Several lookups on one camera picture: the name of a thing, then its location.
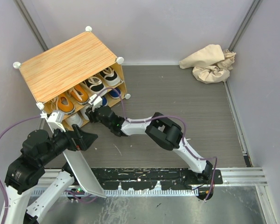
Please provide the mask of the blue sneaker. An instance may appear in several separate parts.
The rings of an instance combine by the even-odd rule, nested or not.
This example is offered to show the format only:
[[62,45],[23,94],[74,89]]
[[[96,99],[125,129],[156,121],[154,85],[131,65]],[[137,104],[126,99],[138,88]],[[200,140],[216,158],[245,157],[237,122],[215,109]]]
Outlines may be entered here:
[[105,96],[102,97],[102,106],[108,105],[108,100]]

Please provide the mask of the blue sneaker one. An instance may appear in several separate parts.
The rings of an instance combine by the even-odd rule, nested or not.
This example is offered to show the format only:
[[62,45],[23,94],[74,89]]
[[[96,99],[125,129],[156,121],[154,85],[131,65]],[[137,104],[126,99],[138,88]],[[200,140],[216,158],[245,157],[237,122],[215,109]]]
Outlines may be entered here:
[[121,97],[121,90],[119,88],[115,88],[109,92],[109,95],[113,99],[119,99]]

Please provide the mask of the black white sneaker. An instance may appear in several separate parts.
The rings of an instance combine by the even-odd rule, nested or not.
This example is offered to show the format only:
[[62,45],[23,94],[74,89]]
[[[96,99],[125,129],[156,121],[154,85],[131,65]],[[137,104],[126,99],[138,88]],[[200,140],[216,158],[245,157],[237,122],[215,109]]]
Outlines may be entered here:
[[103,82],[96,76],[84,80],[82,84],[93,94],[98,94],[105,89]]
[[121,79],[118,76],[117,72],[111,67],[100,71],[99,74],[109,86],[116,86],[121,82]]

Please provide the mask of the orange sneaker one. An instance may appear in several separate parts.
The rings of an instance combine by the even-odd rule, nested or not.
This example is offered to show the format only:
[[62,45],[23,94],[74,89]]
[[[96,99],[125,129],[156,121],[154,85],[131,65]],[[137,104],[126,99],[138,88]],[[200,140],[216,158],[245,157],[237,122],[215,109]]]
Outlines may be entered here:
[[50,100],[51,110],[60,110],[64,114],[70,115],[75,111],[74,104],[69,100],[65,93]]
[[68,93],[81,105],[85,105],[89,101],[87,92],[79,84],[70,88]]

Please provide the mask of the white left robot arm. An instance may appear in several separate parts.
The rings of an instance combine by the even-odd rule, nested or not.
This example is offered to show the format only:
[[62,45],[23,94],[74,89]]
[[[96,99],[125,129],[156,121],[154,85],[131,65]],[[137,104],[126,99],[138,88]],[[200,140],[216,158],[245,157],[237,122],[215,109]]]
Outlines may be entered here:
[[[22,144],[21,155],[7,169],[2,185],[4,206],[0,224],[39,224],[49,208],[67,188],[79,185],[84,192],[105,197],[104,190],[81,151],[87,150],[98,135],[87,133],[78,125],[72,131],[56,129],[53,136],[45,130],[32,131]],[[64,154],[70,170],[63,169],[48,189],[28,206],[45,166]]]

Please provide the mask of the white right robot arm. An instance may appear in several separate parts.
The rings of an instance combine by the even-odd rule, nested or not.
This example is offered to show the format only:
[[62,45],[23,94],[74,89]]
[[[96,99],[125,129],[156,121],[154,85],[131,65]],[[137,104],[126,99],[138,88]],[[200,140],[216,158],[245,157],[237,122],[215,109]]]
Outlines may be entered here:
[[212,178],[213,165],[196,152],[186,140],[182,128],[171,117],[156,112],[146,119],[127,119],[115,114],[108,106],[87,109],[85,115],[92,123],[100,122],[118,137],[147,135],[158,146],[180,156],[196,175],[196,180],[205,184]]

